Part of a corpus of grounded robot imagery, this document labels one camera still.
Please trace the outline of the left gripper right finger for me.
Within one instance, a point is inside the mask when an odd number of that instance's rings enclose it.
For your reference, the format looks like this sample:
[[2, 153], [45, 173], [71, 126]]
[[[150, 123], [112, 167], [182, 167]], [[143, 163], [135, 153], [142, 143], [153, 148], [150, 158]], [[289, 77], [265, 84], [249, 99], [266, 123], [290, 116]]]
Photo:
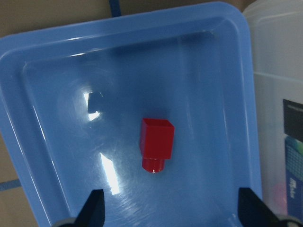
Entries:
[[301, 227], [303, 223], [292, 216], [279, 216], [247, 187], [238, 190], [238, 218], [244, 227]]

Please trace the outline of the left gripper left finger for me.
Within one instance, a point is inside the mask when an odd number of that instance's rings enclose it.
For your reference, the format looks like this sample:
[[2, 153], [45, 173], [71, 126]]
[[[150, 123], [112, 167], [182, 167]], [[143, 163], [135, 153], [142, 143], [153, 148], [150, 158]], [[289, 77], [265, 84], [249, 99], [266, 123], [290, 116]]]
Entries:
[[54, 227], [103, 227], [105, 223], [105, 197], [103, 189], [92, 190], [75, 218], [66, 218]]

